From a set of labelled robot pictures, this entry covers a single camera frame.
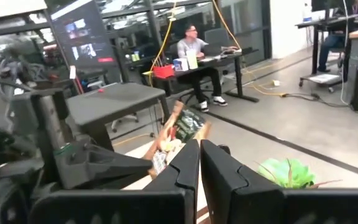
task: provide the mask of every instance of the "bag of chips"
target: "bag of chips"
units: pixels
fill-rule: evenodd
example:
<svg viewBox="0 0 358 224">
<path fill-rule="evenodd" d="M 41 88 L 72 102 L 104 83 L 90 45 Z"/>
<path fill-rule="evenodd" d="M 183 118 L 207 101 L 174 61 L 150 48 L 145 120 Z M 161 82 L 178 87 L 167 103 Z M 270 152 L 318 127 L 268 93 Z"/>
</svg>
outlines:
<svg viewBox="0 0 358 224">
<path fill-rule="evenodd" d="M 153 162 L 153 168 L 149 170 L 151 177 L 156 178 L 187 141 L 197 139 L 200 142 L 202 139 L 206 139 L 210 128 L 211 123 L 196 111 L 187 108 L 182 102 L 176 101 L 171 116 L 144 156 L 144 159 Z"/>
</svg>

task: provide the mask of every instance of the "man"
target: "man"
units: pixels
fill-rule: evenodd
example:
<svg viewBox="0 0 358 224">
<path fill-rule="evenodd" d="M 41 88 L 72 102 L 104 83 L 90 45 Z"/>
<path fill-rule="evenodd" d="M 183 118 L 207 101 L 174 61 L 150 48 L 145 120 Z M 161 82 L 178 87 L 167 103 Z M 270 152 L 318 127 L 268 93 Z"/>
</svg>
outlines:
<svg viewBox="0 0 358 224">
<path fill-rule="evenodd" d="M 354 4 L 352 5 L 352 9 L 347 9 L 349 12 L 348 16 L 351 14 L 358 14 L 358 0 L 354 0 Z M 337 16 L 345 16 L 343 10 L 339 9 L 336 12 Z M 327 69 L 327 60 L 328 54 L 331 49 L 335 48 L 343 48 L 345 44 L 345 32 L 346 27 L 339 26 L 339 27 L 331 27 L 330 30 L 331 34 L 328 35 L 326 40 L 321 44 L 320 47 L 320 56 L 319 56 L 319 66 L 317 70 L 319 72 L 329 72 L 330 69 Z"/>
<path fill-rule="evenodd" d="M 186 58 L 187 50 L 195 50 L 197 58 L 203 58 L 204 53 L 202 49 L 205 45 L 208 45 L 205 41 L 197 38 L 197 30 L 193 24 L 186 26 L 185 38 L 177 43 L 178 56 L 180 58 Z M 223 49 L 236 50 L 236 47 L 223 47 Z M 227 106 L 226 101 L 222 98 L 222 86 L 219 79 L 219 72 L 215 68 L 206 68 L 197 72 L 191 73 L 184 78 L 189 80 L 193 86 L 195 96 L 200 104 L 202 112 L 208 112 L 208 104 L 201 91 L 200 81 L 204 77 L 210 77 L 213 86 L 213 103 L 219 106 Z"/>
</svg>

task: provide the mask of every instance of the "blue jeans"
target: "blue jeans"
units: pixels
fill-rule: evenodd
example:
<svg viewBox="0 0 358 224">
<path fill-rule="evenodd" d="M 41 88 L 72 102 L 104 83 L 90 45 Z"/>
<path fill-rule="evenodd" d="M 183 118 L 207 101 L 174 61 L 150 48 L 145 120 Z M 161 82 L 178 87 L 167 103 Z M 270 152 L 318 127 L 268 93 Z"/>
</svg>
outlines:
<svg viewBox="0 0 358 224">
<path fill-rule="evenodd" d="M 318 70 L 327 69 L 328 54 L 331 49 L 343 48 L 345 37 L 343 35 L 329 34 L 326 40 L 321 44 L 320 56 L 318 59 Z"/>
</svg>

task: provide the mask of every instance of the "red basket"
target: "red basket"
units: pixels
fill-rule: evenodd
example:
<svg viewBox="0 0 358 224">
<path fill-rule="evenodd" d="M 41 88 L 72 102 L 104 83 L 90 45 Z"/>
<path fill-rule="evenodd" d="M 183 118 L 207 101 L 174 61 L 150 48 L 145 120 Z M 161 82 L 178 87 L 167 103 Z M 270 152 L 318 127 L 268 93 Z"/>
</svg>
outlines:
<svg viewBox="0 0 358 224">
<path fill-rule="evenodd" d="M 154 66 L 153 68 L 154 76 L 157 78 L 168 78 L 174 76 L 172 65 L 166 65 L 162 67 Z"/>
</svg>

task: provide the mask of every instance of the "concrete floor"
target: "concrete floor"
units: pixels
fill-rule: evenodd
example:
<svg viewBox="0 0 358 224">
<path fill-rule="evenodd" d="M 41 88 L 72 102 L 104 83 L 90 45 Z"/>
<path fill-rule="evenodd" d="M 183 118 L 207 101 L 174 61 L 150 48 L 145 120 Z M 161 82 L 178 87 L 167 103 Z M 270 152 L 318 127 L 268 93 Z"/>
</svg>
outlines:
<svg viewBox="0 0 358 224">
<path fill-rule="evenodd" d="M 296 158 L 309 165 L 316 174 L 318 182 L 338 180 L 324 187 L 358 187 L 358 114 L 345 107 L 327 106 L 322 103 L 306 101 L 298 98 L 281 98 L 273 93 L 317 93 L 324 101 L 342 105 L 340 101 L 341 86 L 334 93 L 327 89 L 305 82 L 302 89 L 298 88 L 299 77 L 311 71 L 311 51 L 304 50 L 283 60 L 272 60 L 251 67 L 257 77 L 267 75 L 254 82 L 263 85 L 256 91 L 252 85 L 244 85 L 244 93 L 260 99 L 259 103 L 225 96 L 229 106 L 210 107 L 210 114 L 204 117 L 213 124 L 209 139 L 215 144 L 226 144 L 231 148 L 232 155 L 243 164 L 256 169 L 256 162 L 268 158 Z M 244 83 L 249 74 L 244 73 Z M 272 80 L 280 81 L 281 85 L 272 88 Z M 232 88 L 227 82 L 224 89 Z M 152 138 L 147 134 L 156 132 L 157 128 L 146 125 L 154 120 L 149 111 L 139 112 L 140 123 L 125 121 L 120 125 L 119 136 L 143 124 L 143 128 L 126 136 L 115 139 L 117 152 L 125 153 L 139 147 Z M 216 117 L 229 118 L 245 125 L 239 128 Z M 124 141 L 134 136 L 143 136 Z"/>
</svg>

